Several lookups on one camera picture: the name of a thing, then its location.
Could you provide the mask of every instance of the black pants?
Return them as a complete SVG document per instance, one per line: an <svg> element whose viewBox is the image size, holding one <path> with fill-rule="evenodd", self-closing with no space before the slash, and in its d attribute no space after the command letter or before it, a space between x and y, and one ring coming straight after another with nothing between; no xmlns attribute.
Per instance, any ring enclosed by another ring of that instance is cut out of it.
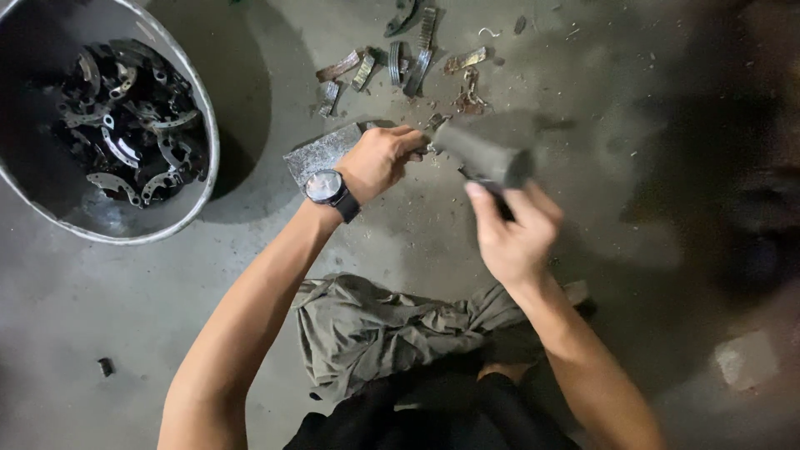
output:
<svg viewBox="0 0 800 450"><path fill-rule="evenodd" d="M576 449L545 412L529 405L514 383L493 373L478 381L474 409L463 414L426 410L396 412L407 392L402 377L368 383L325 417L312 412L287 450L353 449Z"/></svg>

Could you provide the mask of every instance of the fingernail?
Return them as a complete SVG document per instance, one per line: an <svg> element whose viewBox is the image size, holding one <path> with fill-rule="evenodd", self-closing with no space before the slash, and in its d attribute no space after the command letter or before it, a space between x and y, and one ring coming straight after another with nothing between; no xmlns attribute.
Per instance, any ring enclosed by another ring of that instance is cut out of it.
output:
<svg viewBox="0 0 800 450"><path fill-rule="evenodd" d="M481 185L471 181L464 185L464 191L466 191L466 194L470 197L478 197L479 195L483 195L483 188Z"/></svg>

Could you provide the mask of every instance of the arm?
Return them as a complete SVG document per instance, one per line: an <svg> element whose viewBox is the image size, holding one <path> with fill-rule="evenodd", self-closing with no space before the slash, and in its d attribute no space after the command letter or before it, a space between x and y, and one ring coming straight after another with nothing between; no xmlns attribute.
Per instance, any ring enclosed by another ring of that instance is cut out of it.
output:
<svg viewBox="0 0 800 450"><path fill-rule="evenodd" d="M367 131L336 166L363 205L403 175L424 146L410 127ZM222 297L170 385L160 450L246 448L245 399L281 329L300 283L342 222L306 200L286 227Z"/></svg>
<svg viewBox="0 0 800 450"><path fill-rule="evenodd" d="M532 182L505 193L517 222L505 222L494 199L468 183L478 217L481 255L539 334L570 409L597 446L666 448L641 392L546 270L562 212Z"/></svg>

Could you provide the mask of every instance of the gray metal bucket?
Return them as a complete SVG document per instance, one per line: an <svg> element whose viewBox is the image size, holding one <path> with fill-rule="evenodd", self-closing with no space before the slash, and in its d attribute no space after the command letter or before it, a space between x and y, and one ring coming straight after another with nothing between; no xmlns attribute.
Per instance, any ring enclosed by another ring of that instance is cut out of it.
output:
<svg viewBox="0 0 800 450"><path fill-rule="evenodd" d="M36 211L81 237L117 245L152 243L178 233L206 205L219 168L219 136L206 88L181 47L149 13L128 0L0 0L0 175ZM209 142L204 183L183 187L162 205L139 209L107 199L42 133L58 112L26 89L30 74L63 70L84 44L135 38L191 82Z"/></svg>

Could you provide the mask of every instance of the wristwatch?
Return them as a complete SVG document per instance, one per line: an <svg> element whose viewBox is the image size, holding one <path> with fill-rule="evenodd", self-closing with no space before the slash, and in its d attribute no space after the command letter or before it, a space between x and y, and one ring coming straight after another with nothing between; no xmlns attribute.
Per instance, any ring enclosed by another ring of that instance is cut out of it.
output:
<svg viewBox="0 0 800 450"><path fill-rule="evenodd" d="M336 208L345 223L350 223L361 212L361 205L337 171L324 170L311 175L306 181L306 197L316 204Z"/></svg>

